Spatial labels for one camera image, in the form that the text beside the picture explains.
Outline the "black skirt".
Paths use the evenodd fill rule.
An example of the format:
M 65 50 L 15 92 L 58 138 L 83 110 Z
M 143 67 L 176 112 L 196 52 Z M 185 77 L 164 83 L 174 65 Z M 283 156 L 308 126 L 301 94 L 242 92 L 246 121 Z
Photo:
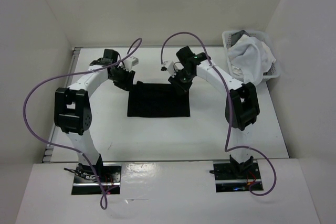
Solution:
M 140 118 L 189 117 L 189 93 L 178 93 L 172 84 L 138 81 L 129 91 L 127 116 Z

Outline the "white skirt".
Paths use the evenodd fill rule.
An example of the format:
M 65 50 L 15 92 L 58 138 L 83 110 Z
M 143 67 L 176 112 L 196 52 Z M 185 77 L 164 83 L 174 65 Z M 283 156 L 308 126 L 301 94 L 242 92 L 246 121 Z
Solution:
M 259 85 L 276 62 L 271 49 L 256 37 L 242 37 L 228 49 L 229 66 L 235 78 Z

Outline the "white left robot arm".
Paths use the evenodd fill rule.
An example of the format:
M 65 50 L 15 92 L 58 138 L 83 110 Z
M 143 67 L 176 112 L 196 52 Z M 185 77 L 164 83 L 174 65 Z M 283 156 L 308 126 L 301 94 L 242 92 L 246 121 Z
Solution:
M 92 123 L 90 97 L 107 80 L 122 90 L 130 91 L 135 76 L 132 68 L 138 63 L 138 58 L 133 56 L 121 61 L 117 51 L 105 49 L 103 57 L 90 63 L 88 73 L 55 92 L 54 123 L 78 150 L 76 173 L 86 175 L 93 182 L 103 179 L 104 168 L 89 131 Z

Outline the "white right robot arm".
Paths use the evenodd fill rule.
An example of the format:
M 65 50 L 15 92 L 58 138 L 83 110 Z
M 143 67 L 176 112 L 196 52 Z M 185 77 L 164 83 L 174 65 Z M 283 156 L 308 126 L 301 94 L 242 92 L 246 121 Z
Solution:
M 161 70 L 168 71 L 169 82 L 178 94 L 188 92 L 193 79 L 199 77 L 226 97 L 225 118 L 230 133 L 225 151 L 230 152 L 231 175 L 235 178 L 244 177 L 254 161 L 248 143 L 253 135 L 252 125 L 260 114 L 256 87 L 250 82 L 244 84 L 231 77 L 204 52 L 195 54 L 186 46 L 176 56 L 182 65 L 181 69 L 173 61 L 162 61 Z

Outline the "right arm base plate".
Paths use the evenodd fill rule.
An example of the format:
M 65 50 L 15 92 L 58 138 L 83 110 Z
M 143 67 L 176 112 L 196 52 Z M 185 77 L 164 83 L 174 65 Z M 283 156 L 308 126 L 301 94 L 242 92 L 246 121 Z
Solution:
M 233 165 L 229 162 L 214 162 L 213 169 L 209 171 L 214 175 L 217 193 L 249 191 L 263 191 L 263 183 L 257 162 L 240 174 L 234 172 Z

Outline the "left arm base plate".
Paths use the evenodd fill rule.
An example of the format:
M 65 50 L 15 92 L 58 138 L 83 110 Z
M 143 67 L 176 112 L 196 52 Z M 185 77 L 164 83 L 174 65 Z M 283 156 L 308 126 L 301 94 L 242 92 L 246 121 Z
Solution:
M 80 172 L 79 167 L 76 169 L 64 168 L 65 171 L 74 175 L 72 184 L 72 195 L 100 195 L 101 189 L 98 185 L 97 178 L 90 172 Z M 121 181 L 121 166 L 109 165 L 104 166 L 100 181 L 104 190 L 107 190 L 107 194 L 119 194 L 120 193 L 120 181 Z

